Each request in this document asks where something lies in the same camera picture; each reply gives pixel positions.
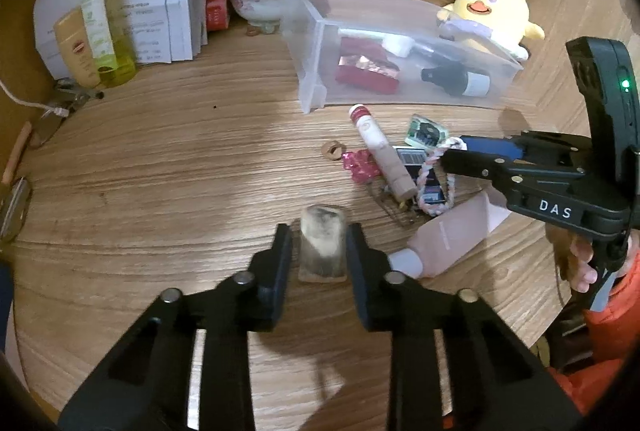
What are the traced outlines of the person right hand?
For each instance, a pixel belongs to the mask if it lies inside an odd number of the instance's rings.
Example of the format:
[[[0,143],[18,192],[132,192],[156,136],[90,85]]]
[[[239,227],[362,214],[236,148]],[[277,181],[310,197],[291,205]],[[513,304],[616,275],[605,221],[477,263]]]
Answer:
[[[598,272],[589,265],[592,258],[591,243],[582,236],[574,235],[567,255],[566,277],[570,287],[578,293],[586,293],[598,280]]]

